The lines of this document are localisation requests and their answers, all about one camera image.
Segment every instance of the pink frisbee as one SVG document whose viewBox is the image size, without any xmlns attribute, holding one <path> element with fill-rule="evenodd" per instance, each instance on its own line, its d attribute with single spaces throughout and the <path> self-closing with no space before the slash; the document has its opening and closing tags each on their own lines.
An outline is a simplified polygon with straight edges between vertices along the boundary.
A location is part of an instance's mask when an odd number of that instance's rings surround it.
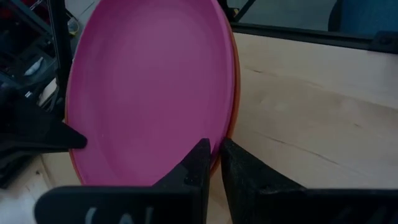
<svg viewBox="0 0 398 224">
<path fill-rule="evenodd" d="M 234 61 L 216 0 L 102 0 L 68 82 L 71 150 L 89 185 L 152 185 L 201 139 L 225 137 Z"/>
</svg>

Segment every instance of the wooden surface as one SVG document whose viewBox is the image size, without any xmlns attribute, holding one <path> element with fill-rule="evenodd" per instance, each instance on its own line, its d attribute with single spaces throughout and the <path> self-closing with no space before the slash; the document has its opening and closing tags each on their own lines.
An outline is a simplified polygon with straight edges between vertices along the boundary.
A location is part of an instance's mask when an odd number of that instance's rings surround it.
<svg viewBox="0 0 398 224">
<path fill-rule="evenodd" d="M 234 141 L 305 187 L 398 188 L 397 56 L 235 38 Z M 44 163 L 53 186 L 77 184 L 68 154 L 48 154 Z M 208 223 L 231 224 L 220 169 L 211 178 Z"/>
</svg>

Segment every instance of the stacked frisbees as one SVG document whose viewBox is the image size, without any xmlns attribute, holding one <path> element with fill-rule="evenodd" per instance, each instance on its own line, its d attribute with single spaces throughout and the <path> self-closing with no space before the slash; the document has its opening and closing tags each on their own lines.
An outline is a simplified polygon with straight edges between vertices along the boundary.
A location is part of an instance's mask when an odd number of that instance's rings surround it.
<svg viewBox="0 0 398 224">
<path fill-rule="evenodd" d="M 81 36 L 65 121 L 88 139 L 70 155 L 82 184 L 148 186 L 208 138 L 231 137 L 239 59 L 216 0 L 102 0 Z"/>
</svg>

